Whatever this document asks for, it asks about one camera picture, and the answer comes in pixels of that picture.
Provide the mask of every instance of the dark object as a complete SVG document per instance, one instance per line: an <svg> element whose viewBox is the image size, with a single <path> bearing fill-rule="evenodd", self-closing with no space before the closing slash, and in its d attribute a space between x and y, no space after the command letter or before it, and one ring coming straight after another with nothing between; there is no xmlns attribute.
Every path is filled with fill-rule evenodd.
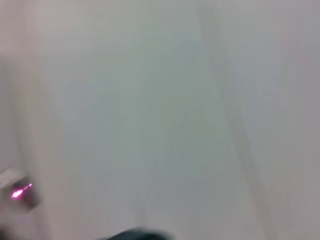
<svg viewBox="0 0 320 240"><path fill-rule="evenodd" d="M17 197L12 197L14 193L20 193ZM27 211L32 210L40 204L40 200L35 191L34 183L28 177L24 177L15 182L11 187L11 198L20 202L20 205Z"/></svg>
<svg viewBox="0 0 320 240"><path fill-rule="evenodd" d="M0 240L12 240L8 226L0 225Z"/></svg>
<svg viewBox="0 0 320 240"><path fill-rule="evenodd" d="M148 232L143 230L128 230L121 232L107 240L170 240L169 236L159 232Z"/></svg>

